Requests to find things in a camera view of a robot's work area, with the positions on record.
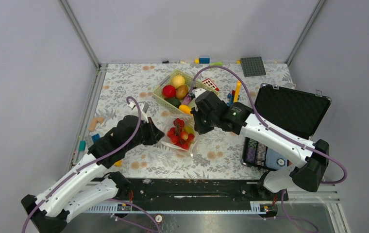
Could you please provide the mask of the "clear dotted zip top bag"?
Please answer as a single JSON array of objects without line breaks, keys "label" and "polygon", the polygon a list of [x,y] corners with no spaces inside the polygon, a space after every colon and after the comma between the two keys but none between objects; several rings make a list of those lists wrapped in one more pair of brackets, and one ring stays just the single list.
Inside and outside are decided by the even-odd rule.
[{"label": "clear dotted zip top bag", "polygon": [[172,115],[164,123],[165,136],[160,143],[164,147],[186,157],[196,155],[200,135],[196,132],[191,115]]}]

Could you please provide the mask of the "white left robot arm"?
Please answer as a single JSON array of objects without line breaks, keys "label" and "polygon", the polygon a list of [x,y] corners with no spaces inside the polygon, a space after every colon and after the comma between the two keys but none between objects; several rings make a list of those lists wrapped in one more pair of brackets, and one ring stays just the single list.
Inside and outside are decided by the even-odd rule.
[{"label": "white left robot arm", "polygon": [[26,195],[21,204],[28,216],[25,232],[32,222],[41,233],[59,233],[78,214],[107,199],[130,197],[130,181],[120,172],[110,172],[94,187],[81,191],[95,177],[122,160],[136,146],[153,146],[164,133],[151,118],[127,115],[116,127],[97,139],[79,163],[58,182],[38,195]]}]

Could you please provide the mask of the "brown kiwi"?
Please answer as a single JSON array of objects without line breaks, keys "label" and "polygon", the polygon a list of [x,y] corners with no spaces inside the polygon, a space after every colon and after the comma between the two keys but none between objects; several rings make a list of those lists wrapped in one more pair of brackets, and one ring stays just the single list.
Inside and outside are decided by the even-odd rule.
[{"label": "brown kiwi", "polygon": [[188,94],[188,92],[189,92],[188,86],[182,85],[176,89],[175,98],[177,98],[178,100],[183,100],[185,96]]}]

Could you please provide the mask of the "red apple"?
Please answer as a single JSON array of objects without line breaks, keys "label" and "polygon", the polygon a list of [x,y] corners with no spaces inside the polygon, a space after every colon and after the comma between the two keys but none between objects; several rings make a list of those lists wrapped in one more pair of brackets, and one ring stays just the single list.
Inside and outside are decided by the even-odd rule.
[{"label": "red apple", "polygon": [[165,99],[174,98],[176,96],[176,88],[172,85],[166,85],[162,89],[162,96]]}]

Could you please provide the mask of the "yellow-green starfruit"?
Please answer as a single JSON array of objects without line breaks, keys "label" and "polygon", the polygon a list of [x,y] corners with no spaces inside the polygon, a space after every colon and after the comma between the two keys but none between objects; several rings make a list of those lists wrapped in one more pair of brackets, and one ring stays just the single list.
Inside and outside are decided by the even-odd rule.
[{"label": "yellow-green starfruit", "polygon": [[191,127],[190,125],[185,125],[184,126],[184,131],[186,131],[188,134],[194,134],[195,133],[193,127]]}]

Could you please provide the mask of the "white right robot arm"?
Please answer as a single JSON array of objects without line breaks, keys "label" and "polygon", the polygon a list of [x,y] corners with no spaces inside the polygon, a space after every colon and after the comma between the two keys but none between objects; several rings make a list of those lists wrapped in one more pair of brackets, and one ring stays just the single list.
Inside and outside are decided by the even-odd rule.
[{"label": "white right robot arm", "polygon": [[262,176],[257,187],[258,196],[269,200],[277,192],[299,187],[308,192],[317,192],[328,161],[318,158],[317,143],[297,137],[276,125],[260,118],[256,111],[240,102],[228,106],[214,92],[202,88],[193,90],[195,107],[192,108],[195,126],[199,134],[215,127],[225,132],[260,142],[284,156],[292,164]]}]

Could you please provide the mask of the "purple eggplant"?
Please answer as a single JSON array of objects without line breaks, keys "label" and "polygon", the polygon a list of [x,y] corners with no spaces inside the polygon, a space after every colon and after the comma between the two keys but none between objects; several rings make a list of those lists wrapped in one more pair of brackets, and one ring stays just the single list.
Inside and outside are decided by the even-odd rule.
[{"label": "purple eggplant", "polygon": [[190,97],[189,95],[186,95],[185,98],[182,101],[182,104],[183,105],[189,105],[190,102],[192,101],[192,99],[193,99],[192,97]]}]

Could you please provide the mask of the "orange mango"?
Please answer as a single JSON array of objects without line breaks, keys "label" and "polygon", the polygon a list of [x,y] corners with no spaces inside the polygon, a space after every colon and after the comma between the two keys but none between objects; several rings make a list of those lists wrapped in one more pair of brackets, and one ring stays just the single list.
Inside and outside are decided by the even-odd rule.
[{"label": "orange mango", "polygon": [[179,106],[179,110],[181,110],[183,113],[188,114],[188,115],[192,115],[191,113],[191,108],[188,105],[185,104],[181,104]]}]

